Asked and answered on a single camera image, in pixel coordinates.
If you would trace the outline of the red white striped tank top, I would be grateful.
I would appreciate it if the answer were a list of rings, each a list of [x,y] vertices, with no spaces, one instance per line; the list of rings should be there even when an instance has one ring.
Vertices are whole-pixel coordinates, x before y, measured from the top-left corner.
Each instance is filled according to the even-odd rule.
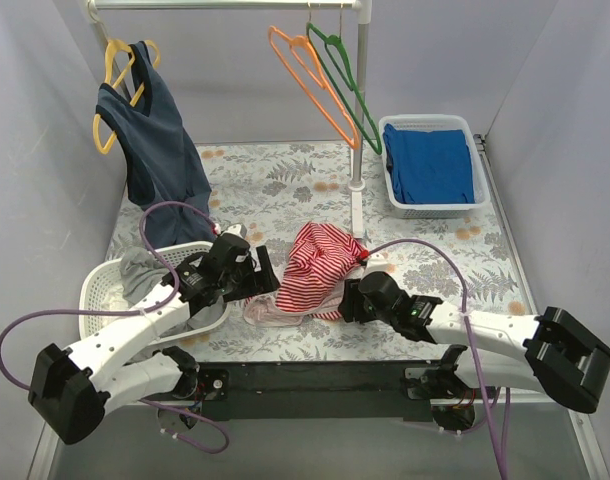
[[[338,319],[341,284],[366,255],[350,233],[332,224],[307,223],[288,254],[280,287],[248,300],[244,320],[256,327],[292,327],[309,316]]]

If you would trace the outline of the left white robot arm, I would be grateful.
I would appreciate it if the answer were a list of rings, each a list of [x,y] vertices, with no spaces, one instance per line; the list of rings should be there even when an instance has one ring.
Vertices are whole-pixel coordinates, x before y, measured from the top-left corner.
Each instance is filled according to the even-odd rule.
[[[108,326],[68,347],[39,352],[28,400],[67,445],[88,437],[127,404],[169,393],[185,400],[200,385],[199,365],[177,346],[149,359],[134,356],[168,330],[218,302],[272,293],[279,287],[268,250],[240,235],[219,235],[210,249],[174,267],[141,302]]]

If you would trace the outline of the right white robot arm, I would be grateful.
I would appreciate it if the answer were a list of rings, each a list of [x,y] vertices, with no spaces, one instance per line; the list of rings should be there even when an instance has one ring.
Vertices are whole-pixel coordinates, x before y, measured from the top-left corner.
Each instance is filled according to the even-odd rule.
[[[591,414],[610,372],[610,348],[564,309],[541,315],[463,313],[438,297],[410,295],[383,271],[344,283],[339,306],[347,322],[381,321],[413,342],[467,347],[473,368],[491,361],[486,383],[532,390]]]

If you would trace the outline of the navy blue tank top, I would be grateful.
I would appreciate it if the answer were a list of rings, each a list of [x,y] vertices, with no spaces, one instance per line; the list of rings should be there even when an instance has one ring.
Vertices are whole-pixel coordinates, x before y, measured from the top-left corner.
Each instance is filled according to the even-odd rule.
[[[155,248],[215,238],[207,221],[211,186],[201,158],[184,128],[167,85],[156,71],[144,41],[130,46],[133,86],[144,91],[132,106],[107,83],[98,92],[96,113],[117,134],[126,161],[127,193],[148,215],[145,234]]]

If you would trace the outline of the green hanger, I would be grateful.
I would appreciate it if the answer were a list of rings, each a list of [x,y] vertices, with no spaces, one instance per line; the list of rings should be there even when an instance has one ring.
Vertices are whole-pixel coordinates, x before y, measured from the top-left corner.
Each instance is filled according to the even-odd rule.
[[[306,24],[306,35],[310,42],[313,42],[313,37],[322,42],[327,58],[336,70],[336,73],[332,74],[321,54],[317,49],[314,49],[319,63],[327,76],[327,80],[345,107],[356,132],[361,134],[375,154],[380,155],[383,151],[381,137],[367,108],[364,95],[359,91],[357,81],[354,79],[351,62],[341,37],[336,34],[324,34],[311,21]],[[350,105],[349,100],[344,95],[344,90],[338,85],[336,79],[343,81],[345,90],[354,95],[354,99],[358,102],[358,107]]]

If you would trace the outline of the orange hanger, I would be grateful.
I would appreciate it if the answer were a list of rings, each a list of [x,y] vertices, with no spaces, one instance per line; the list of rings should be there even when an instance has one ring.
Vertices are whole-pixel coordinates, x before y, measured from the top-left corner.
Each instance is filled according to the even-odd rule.
[[[309,100],[341,139],[352,150],[357,150],[357,129],[331,86],[310,40],[304,35],[290,36],[276,26],[268,28],[267,36],[272,50]]]

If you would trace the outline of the grey garment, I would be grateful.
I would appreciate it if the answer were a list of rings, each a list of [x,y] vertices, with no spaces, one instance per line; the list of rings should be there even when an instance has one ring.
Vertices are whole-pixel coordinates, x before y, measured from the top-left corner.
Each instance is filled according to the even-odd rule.
[[[139,303],[169,273],[157,259],[141,247],[129,248],[118,266],[121,282],[106,294],[106,306],[111,311],[128,310]],[[192,316],[183,324],[162,334],[163,338],[191,333],[208,333],[219,328],[229,317],[222,299]]]

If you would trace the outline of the floral table mat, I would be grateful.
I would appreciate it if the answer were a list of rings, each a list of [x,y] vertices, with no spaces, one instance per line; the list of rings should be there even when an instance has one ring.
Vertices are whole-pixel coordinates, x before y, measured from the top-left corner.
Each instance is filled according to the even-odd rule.
[[[349,230],[349,151],[341,142],[206,145],[198,149],[222,226],[245,225],[281,272],[308,222]],[[410,293],[440,297],[472,310],[530,312],[507,235],[493,207],[457,219],[398,219],[387,199],[379,157],[363,160],[364,244],[380,247]],[[217,329],[181,340],[200,361],[378,361],[436,359],[443,348],[405,340],[380,322],[304,319],[293,327],[248,324],[234,307]]]

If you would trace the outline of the white laundry basket left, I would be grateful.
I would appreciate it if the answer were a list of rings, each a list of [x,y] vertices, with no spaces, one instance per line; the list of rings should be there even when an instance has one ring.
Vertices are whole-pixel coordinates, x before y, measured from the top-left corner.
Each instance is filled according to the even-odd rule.
[[[209,242],[197,241],[158,250],[158,253],[170,264],[176,266],[186,257],[195,253],[207,252]],[[122,281],[119,271],[120,259],[107,261],[92,270],[85,279],[79,301],[81,310],[115,311],[122,310],[125,302],[122,299]],[[230,316],[232,306],[220,299],[214,305],[201,310],[184,325],[175,330],[168,330],[162,337],[150,343],[158,347],[165,343],[178,342],[196,335],[206,334],[219,328]],[[78,329],[81,339],[94,335],[106,325],[107,317],[97,315],[80,315]]]

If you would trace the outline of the blue folded cloth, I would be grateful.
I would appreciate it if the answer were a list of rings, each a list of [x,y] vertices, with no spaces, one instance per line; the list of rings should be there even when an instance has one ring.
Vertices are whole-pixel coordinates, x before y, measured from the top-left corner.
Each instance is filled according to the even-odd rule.
[[[423,132],[387,124],[383,141],[394,198],[401,204],[473,204],[471,153],[461,130]]]

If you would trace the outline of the white basket right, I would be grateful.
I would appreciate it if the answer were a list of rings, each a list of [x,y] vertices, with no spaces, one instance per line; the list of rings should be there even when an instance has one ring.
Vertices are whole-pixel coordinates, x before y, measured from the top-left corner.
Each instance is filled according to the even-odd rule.
[[[379,121],[387,198],[404,219],[465,217],[491,195],[468,122],[449,114],[399,114]]]

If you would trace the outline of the white clothes rack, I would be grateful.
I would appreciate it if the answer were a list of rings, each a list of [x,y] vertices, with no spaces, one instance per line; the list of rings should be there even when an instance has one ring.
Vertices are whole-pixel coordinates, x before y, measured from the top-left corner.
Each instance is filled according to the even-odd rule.
[[[350,92],[355,95],[355,105],[346,106],[345,110],[350,114],[352,125],[358,129],[357,145],[351,154],[351,178],[348,188],[351,191],[351,230],[357,239],[364,237],[363,220],[363,190],[365,181],[362,175],[362,163],[364,144],[367,139],[365,131],[366,124],[372,124],[372,118],[365,105],[365,86],[367,68],[368,33],[372,15],[372,2],[364,1],[300,1],[300,0],[89,0],[86,9],[91,21],[100,28],[101,37],[104,42],[109,41],[109,34],[104,30],[105,24],[100,17],[101,10],[306,10],[308,12],[318,9],[337,9],[339,11],[353,10],[357,13],[358,38],[357,38],[357,60],[352,66],[349,57],[345,53],[340,35],[321,40],[326,45],[338,49],[343,66],[338,69]]]

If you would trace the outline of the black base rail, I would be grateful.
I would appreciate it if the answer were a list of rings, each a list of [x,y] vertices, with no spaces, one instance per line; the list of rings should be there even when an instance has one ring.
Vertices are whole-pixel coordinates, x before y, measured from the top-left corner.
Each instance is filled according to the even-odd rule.
[[[433,410],[454,409],[473,423],[480,389],[467,387],[453,363],[429,361],[283,361],[203,363],[186,397],[216,421],[398,417],[431,422]]]

